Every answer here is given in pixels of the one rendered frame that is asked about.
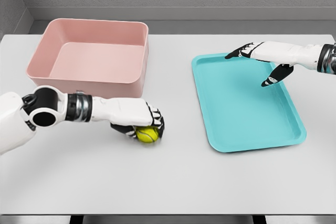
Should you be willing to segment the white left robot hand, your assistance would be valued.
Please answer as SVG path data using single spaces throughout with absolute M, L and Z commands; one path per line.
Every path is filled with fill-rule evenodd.
M 159 109 L 141 98 L 113 98 L 112 104 L 112 129 L 139 141 L 139 128 L 150 127 L 162 138 L 165 123 Z

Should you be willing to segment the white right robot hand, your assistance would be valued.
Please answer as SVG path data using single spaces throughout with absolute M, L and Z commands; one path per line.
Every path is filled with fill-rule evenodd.
M 278 66 L 270 73 L 265 81 L 261 83 L 262 87 L 270 86 L 282 81 L 292 74 L 293 55 L 290 50 L 293 44 L 275 41 L 251 42 L 230 52 L 225 59 L 236 57 L 245 57 L 262 62 L 278 63 Z

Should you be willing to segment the yellow tennis ball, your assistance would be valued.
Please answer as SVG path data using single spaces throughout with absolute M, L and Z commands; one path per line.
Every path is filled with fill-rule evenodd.
M 137 127 L 135 132 L 138 140 L 143 143 L 153 143 L 159 139 L 158 129 L 152 126 Z

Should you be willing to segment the blue rectangular tray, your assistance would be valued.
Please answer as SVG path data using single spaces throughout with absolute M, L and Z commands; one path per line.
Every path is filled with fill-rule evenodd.
M 275 64 L 200 55 L 192 70 L 208 142 L 222 153 L 301 144 L 307 131 L 283 82 L 262 87 Z

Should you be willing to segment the pink rectangular basket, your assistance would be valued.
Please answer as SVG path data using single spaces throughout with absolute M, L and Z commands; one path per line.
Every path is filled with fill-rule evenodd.
M 142 22 L 58 18 L 45 29 L 27 66 L 37 86 L 103 98 L 139 98 L 149 55 Z

